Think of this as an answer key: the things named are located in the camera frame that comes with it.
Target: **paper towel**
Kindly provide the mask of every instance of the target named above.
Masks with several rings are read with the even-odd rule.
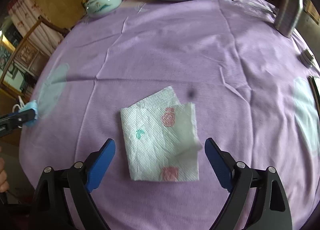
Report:
[[[196,111],[167,87],[121,109],[130,177],[147,181],[199,180]]]

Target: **human hand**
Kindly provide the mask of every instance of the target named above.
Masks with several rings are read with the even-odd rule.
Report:
[[[9,183],[7,182],[7,173],[4,170],[4,160],[0,158],[0,193],[5,192],[9,188]]]

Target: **round table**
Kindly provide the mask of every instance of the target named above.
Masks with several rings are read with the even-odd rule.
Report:
[[[128,0],[101,19],[85,17],[55,50],[34,90],[39,119],[23,128],[20,143],[32,185],[46,166],[69,168],[112,138],[115,157],[92,192],[112,230],[209,229],[228,192],[203,149],[199,181],[129,176],[120,109],[172,86],[181,103],[195,103],[202,144],[212,137],[251,168],[277,169],[293,229],[299,229],[320,199],[319,142],[310,136],[319,134],[319,119],[307,82],[315,72],[298,58],[307,47],[301,36],[282,36],[274,18],[263,0]]]

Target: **curtain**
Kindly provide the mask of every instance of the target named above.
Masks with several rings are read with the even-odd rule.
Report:
[[[22,36],[38,21],[38,17],[48,19],[34,0],[11,0],[7,6],[8,13],[17,30]],[[40,50],[48,56],[54,52],[58,44],[63,40],[60,33],[52,30],[44,24],[40,24],[29,36]]]

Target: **stainless steel bottle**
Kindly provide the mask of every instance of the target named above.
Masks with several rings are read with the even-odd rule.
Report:
[[[303,10],[303,0],[281,0],[274,22],[275,28],[285,37],[291,37]]]

